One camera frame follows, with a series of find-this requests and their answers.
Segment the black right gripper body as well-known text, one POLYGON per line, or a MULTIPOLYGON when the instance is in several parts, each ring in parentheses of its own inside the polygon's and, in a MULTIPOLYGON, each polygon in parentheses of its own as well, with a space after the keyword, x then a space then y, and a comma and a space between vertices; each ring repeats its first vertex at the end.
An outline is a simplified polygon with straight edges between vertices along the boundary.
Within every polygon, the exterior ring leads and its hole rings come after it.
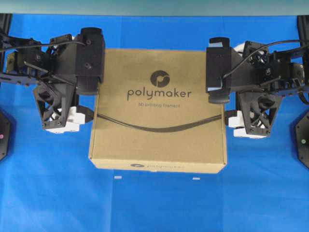
POLYGON ((262 139, 271 129, 282 102, 282 59, 266 44, 246 41, 233 50, 228 89, 237 97, 237 117, 229 119, 235 137, 262 139))

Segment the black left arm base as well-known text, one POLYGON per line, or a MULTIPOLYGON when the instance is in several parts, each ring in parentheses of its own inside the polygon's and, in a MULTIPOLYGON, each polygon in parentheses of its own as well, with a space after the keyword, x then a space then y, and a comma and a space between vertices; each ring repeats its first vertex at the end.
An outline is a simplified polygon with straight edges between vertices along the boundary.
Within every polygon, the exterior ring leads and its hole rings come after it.
POLYGON ((7 155, 10 133, 11 122, 3 111, 0 111, 0 160, 3 160, 7 155))

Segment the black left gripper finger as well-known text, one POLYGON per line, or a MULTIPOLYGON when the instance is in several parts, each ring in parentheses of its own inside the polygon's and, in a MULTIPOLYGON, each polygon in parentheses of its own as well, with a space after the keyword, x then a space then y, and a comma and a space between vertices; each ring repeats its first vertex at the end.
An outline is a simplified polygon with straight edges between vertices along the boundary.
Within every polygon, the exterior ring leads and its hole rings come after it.
POLYGON ((88 123, 94 119, 94 111, 85 106, 78 105, 76 112, 85 116, 85 123, 88 123))

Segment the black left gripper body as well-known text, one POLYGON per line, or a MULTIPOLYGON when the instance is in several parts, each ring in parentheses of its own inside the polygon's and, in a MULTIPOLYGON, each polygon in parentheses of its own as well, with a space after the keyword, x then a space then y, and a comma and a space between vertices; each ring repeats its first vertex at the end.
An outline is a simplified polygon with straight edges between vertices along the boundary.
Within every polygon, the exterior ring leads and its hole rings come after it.
POLYGON ((48 132, 78 131, 85 123, 85 116, 77 112, 76 92, 79 52, 84 48, 83 40, 71 34, 52 38, 45 52, 34 48, 32 65, 38 80, 34 97, 42 128, 48 132))

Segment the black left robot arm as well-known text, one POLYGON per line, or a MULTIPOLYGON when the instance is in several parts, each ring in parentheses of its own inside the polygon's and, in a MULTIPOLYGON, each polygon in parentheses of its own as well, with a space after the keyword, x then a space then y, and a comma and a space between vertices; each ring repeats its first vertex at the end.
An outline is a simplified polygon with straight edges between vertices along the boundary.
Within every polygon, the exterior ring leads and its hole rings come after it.
POLYGON ((34 85, 42 128, 76 132, 93 120, 93 110, 80 105, 81 95, 98 94, 103 81, 105 41, 99 28, 83 28, 76 36, 49 43, 0 34, 0 80, 34 85))

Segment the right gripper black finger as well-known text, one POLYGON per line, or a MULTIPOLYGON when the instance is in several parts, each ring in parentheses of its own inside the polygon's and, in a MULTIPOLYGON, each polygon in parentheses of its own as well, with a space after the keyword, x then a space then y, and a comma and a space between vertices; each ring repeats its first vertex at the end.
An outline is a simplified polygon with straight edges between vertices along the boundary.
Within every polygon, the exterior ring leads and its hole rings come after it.
POLYGON ((237 117, 237 110, 229 110, 229 111, 225 111, 225 125, 229 125, 229 119, 231 117, 237 117))

